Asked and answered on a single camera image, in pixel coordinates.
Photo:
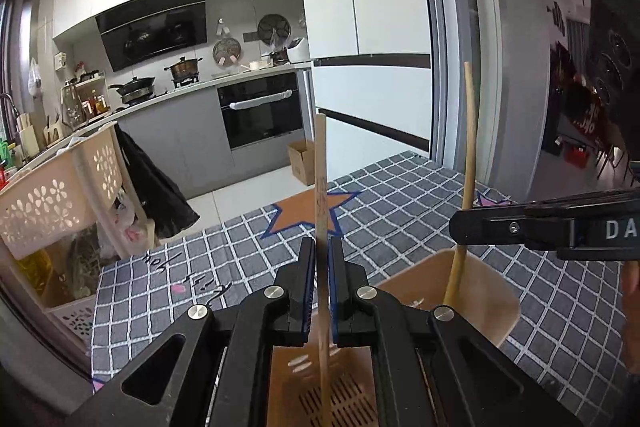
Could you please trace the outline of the person right hand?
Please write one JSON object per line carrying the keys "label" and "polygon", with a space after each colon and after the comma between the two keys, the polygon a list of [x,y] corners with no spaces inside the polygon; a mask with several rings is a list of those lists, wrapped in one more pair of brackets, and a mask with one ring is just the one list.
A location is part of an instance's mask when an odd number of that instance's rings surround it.
{"label": "person right hand", "polygon": [[623,359],[631,374],[640,373],[640,286],[639,262],[626,261],[620,273],[622,311],[625,325],[622,332]]}

